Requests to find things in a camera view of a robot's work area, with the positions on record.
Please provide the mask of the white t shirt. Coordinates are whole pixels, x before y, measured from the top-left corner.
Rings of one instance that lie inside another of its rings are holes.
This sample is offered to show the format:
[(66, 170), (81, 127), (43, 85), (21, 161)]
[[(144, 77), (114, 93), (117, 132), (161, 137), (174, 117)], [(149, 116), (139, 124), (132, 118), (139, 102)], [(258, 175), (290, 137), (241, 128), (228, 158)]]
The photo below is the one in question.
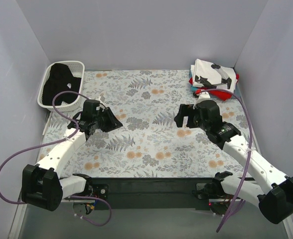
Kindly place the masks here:
[(237, 76), (235, 70), (218, 64), (196, 59), (190, 66), (190, 78), (193, 87), (222, 89), (233, 93)]

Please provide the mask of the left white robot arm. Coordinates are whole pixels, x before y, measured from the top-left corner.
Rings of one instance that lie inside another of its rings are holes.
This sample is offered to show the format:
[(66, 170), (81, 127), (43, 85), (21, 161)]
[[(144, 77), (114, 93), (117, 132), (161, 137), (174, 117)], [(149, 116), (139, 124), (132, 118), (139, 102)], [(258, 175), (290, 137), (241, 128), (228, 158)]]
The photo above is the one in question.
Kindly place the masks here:
[(68, 124), (62, 142), (35, 165), (27, 165), (22, 172), (21, 199), (48, 211), (58, 208), (62, 199), (77, 194), (82, 199), (92, 196), (90, 177), (74, 174), (61, 178), (61, 173), (74, 153), (86, 143), (96, 130), (110, 132), (122, 127), (111, 109), (98, 100), (85, 100), (83, 109)]

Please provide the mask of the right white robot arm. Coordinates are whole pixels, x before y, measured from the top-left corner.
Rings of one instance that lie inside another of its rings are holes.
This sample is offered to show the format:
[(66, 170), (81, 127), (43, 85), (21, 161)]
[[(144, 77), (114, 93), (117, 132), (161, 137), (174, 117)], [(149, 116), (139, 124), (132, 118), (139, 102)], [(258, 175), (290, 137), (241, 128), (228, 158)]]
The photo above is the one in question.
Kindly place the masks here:
[(293, 214), (293, 176), (289, 177), (271, 165), (256, 150), (251, 150), (245, 137), (231, 123), (222, 120), (215, 101), (203, 100), (196, 105), (181, 104), (174, 121), (182, 127), (200, 128), (208, 139), (232, 156), (255, 179), (241, 180), (230, 172), (217, 173), (202, 192), (218, 198), (234, 195), (258, 207), (271, 223), (278, 224)]

